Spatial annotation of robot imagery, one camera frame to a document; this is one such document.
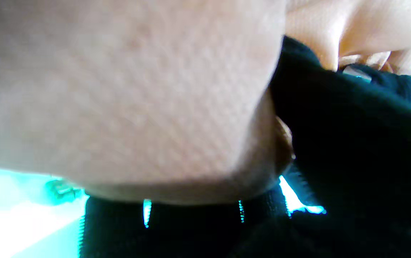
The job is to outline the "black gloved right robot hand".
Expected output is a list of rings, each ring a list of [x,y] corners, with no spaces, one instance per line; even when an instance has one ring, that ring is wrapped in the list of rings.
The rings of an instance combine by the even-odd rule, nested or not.
[[[229,205],[90,197],[81,258],[411,258],[411,76],[320,67],[285,37],[270,84],[296,155],[284,175],[325,214],[287,214],[280,186]]]

